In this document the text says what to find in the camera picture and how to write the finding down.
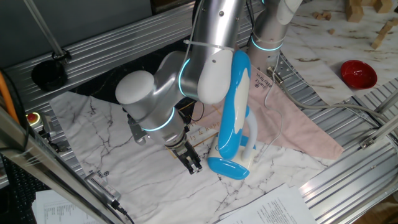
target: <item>blue and white object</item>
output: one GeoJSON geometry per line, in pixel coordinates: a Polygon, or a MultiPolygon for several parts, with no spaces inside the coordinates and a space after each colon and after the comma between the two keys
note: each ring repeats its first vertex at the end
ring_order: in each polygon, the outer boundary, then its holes
{"type": "Polygon", "coordinates": [[[210,149],[210,169],[233,179],[249,175],[257,139],[257,121],[249,109],[251,63],[248,55],[238,50],[233,57],[231,84],[225,96],[220,133],[210,149]],[[242,136],[244,120],[248,123],[250,136],[242,136]]]}

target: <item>black round object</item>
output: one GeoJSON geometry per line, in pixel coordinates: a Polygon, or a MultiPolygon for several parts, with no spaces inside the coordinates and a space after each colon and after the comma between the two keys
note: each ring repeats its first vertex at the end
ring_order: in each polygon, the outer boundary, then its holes
{"type": "Polygon", "coordinates": [[[68,77],[60,62],[47,60],[33,68],[32,80],[44,91],[54,91],[61,88],[68,77]]]}

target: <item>robotic arm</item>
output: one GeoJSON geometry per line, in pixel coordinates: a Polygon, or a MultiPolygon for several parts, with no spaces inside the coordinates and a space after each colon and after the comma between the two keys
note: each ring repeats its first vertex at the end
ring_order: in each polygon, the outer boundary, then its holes
{"type": "Polygon", "coordinates": [[[189,42],[193,45],[191,55],[169,53],[155,75],[136,71],[116,88],[116,98],[129,114],[134,140],[143,145],[148,135],[156,144],[165,145],[191,174],[201,170],[200,158],[187,141],[185,124],[174,106],[185,97],[214,104],[226,96],[244,3],[197,2],[193,41],[189,42]]]}

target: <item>white cloth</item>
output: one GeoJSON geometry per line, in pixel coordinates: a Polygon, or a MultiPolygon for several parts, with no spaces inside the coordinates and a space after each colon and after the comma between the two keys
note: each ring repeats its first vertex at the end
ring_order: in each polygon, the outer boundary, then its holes
{"type": "MultiPolygon", "coordinates": [[[[51,102],[86,174],[98,170],[121,192],[121,206],[138,223],[213,223],[218,216],[287,183],[300,187],[332,161],[292,149],[270,147],[244,180],[212,172],[206,162],[213,129],[191,126],[188,139],[202,159],[190,175],[163,146],[137,145],[121,106],[64,93],[51,102]]],[[[257,148],[264,144],[258,142],[257,148]]]]}

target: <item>red button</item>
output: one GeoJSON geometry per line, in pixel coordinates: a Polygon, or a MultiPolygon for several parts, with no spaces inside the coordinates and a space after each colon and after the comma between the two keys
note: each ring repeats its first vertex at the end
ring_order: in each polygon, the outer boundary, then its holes
{"type": "Polygon", "coordinates": [[[35,122],[35,121],[37,120],[37,117],[36,117],[35,114],[30,113],[30,114],[27,115],[27,120],[28,120],[30,123],[33,123],[33,122],[35,122]]]}

